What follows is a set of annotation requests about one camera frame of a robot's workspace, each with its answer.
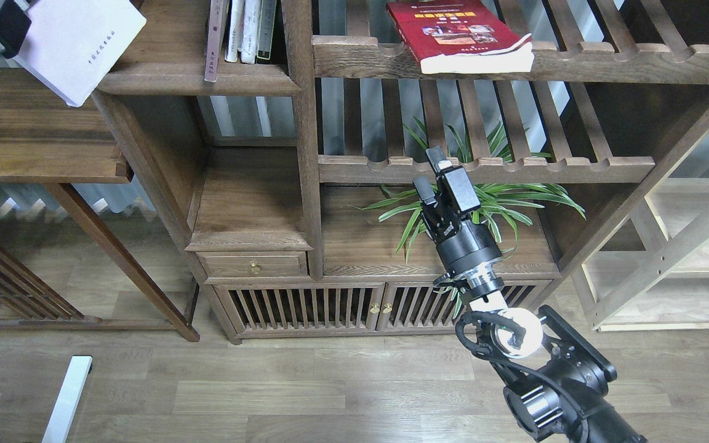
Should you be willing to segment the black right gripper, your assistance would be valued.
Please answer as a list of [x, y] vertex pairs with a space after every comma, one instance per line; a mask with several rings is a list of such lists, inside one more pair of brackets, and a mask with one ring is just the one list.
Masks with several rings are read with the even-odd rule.
[[436, 251], [445, 274], [437, 277], [434, 285], [503, 287], [503, 279], [492, 269], [492, 264], [503, 258], [492, 233], [485, 225], [463, 217], [481, 207], [467, 172], [462, 166], [454, 166], [440, 146], [428, 148], [425, 154], [435, 174], [437, 193], [427, 177], [416, 177], [413, 185], [421, 210], [437, 211], [441, 219]]

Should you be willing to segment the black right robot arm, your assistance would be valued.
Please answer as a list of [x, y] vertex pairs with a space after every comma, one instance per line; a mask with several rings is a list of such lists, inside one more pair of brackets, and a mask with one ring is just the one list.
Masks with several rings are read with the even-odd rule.
[[444, 267], [434, 284], [462, 290], [456, 336], [500, 375], [518, 425], [535, 441], [563, 434], [571, 442], [644, 442], [605, 400], [618, 375], [593, 345], [550, 306], [537, 313], [507, 306], [492, 269], [503, 255], [489, 229], [473, 219], [480, 201], [465, 169], [438, 146], [426, 156], [437, 188], [425, 177], [414, 186]]

